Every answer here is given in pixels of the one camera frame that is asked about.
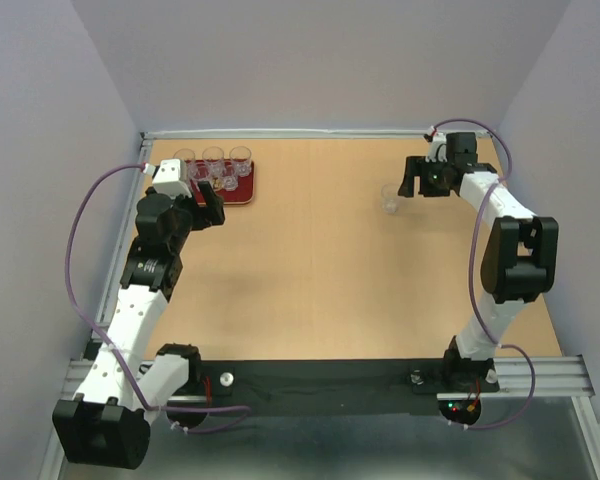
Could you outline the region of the cluster clear glass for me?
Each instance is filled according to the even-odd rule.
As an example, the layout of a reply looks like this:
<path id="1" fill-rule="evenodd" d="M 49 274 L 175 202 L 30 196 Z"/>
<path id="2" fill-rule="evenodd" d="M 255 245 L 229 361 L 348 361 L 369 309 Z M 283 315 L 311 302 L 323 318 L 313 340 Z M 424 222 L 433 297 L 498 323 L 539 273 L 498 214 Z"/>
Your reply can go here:
<path id="1" fill-rule="evenodd" d="M 385 184 L 381 188 L 381 208 L 390 215 L 396 214 L 401 204 L 401 197 L 398 194 L 399 186 L 397 184 Z"/>
<path id="2" fill-rule="evenodd" d="M 198 165 L 195 169 L 195 172 L 193 174 L 192 180 L 198 184 L 200 182 L 211 182 L 213 179 L 212 174 L 210 173 L 209 169 L 207 168 L 206 165 L 201 164 Z"/>
<path id="3" fill-rule="evenodd" d="M 239 186 L 239 177 L 235 168 L 229 164 L 226 165 L 219 177 L 222 189 L 226 192 L 236 191 Z"/>

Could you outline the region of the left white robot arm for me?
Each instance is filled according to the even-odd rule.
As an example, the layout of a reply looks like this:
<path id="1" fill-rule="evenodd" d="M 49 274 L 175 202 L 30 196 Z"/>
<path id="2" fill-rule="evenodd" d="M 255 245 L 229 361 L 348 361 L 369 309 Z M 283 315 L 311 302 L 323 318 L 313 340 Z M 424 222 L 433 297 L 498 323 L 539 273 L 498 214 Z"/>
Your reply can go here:
<path id="1" fill-rule="evenodd" d="M 151 334 L 182 271 L 180 252 L 192 231 L 225 221 L 223 200 L 208 182 L 203 202 L 152 186 L 136 206 L 137 235 L 120 280 L 117 304 L 91 370 L 70 400 L 56 403 L 52 422 L 71 463 L 135 469 L 146 456 L 151 425 L 177 390 L 202 382 L 200 354 L 191 345 L 165 346 L 156 372 L 138 374 Z"/>

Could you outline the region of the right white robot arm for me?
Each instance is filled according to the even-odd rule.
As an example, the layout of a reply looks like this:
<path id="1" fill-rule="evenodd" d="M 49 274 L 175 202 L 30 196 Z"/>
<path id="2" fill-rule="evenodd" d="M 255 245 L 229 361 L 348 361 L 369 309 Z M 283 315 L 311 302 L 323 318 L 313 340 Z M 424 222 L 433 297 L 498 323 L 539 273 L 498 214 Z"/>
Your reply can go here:
<path id="1" fill-rule="evenodd" d="M 424 138 L 429 150 L 424 156 L 407 157 L 398 195 L 456 194 L 476 210 L 473 229 L 489 229 L 483 257 L 476 256 L 475 245 L 470 247 L 473 315 L 433 372 L 446 387 L 462 390 L 475 379 L 488 378 L 509 325 L 526 305 L 552 288 L 559 225 L 524 207 L 496 168 L 479 161 L 473 133 L 441 133 L 432 127 Z"/>

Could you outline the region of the cluster back clear glass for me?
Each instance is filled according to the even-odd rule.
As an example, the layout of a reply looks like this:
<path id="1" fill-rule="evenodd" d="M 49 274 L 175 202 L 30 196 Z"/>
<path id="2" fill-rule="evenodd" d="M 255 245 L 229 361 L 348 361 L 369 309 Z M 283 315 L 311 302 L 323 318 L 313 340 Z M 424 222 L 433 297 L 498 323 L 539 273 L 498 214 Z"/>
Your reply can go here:
<path id="1" fill-rule="evenodd" d="M 401 204 L 401 197 L 398 194 L 399 186 L 397 184 L 385 184 L 381 188 L 381 208 L 390 215 L 396 214 Z"/>

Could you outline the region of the cluster front clear glass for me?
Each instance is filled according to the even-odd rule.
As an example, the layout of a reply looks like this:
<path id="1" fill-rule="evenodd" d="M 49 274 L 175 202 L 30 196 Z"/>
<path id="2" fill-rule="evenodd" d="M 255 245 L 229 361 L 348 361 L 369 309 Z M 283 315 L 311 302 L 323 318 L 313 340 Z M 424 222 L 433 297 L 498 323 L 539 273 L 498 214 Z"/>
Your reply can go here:
<path id="1" fill-rule="evenodd" d="M 209 169 L 207 168 L 206 165 L 201 164 L 198 165 L 195 169 L 195 172 L 193 174 L 192 180 L 198 184 L 200 182 L 211 182 L 213 179 L 212 174 L 210 173 Z"/>

